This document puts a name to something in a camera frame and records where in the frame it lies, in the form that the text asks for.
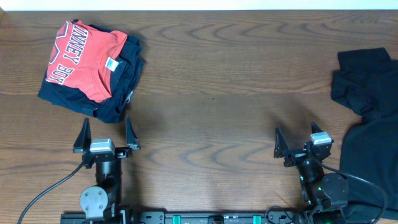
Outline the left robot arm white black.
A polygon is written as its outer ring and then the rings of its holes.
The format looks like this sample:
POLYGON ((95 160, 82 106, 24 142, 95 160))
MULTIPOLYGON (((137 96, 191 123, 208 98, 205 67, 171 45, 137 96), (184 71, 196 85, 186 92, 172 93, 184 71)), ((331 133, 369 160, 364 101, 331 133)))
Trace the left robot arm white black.
POLYGON ((126 145, 116 147, 113 140, 91 138, 89 119, 85 119, 73 145, 74 153, 82 154, 82 166, 95 167, 96 185, 86 188, 80 195, 80 207, 85 216, 81 223, 129 223, 129 209, 120 206, 122 168, 121 160, 133 151, 141 149, 132 128, 130 117, 126 116, 126 145))

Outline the orange red t-shirt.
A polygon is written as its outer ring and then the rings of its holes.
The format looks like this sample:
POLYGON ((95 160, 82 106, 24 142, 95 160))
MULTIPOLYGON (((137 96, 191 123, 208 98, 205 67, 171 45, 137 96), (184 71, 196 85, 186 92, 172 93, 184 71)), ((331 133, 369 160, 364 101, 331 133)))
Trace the orange red t-shirt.
POLYGON ((57 32, 45 80, 77 88, 101 103, 111 97, 112 70, 106 63, 115 62, 126 41, 127 34, 121 31, 104 32, 66 21, 57 32))

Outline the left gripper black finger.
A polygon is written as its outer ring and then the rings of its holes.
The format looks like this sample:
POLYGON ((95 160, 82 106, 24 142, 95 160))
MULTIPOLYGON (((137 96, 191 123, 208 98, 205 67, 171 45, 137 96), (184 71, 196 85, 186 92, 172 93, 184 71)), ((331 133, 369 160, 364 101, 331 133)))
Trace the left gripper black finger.
POLYGON ((141 149, 139 140, 132 128, 129 115, 126 116, 126 145, 129 146, 132 151, 138 151, 141 149))
POLYGON ((90 150, 91 128, 88 118, 85 118, 81 131, 73 145, 74 153, 86 153, 90 150))

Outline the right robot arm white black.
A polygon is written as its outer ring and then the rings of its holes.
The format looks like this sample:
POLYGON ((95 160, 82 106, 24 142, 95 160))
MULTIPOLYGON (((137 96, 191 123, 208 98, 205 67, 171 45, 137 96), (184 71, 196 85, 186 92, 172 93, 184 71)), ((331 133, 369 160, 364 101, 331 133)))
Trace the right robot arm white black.
POLYGON ((346 223, 348 180, 336 172, 325 173, 322 160, 330 155, 334 140, 316 123, 311 123, 310 140, 290 149, 282 131, 275 129, 274 157, 284 158, 285 167, 296 167, 307 208, 292 217, 293 223, 346 223))

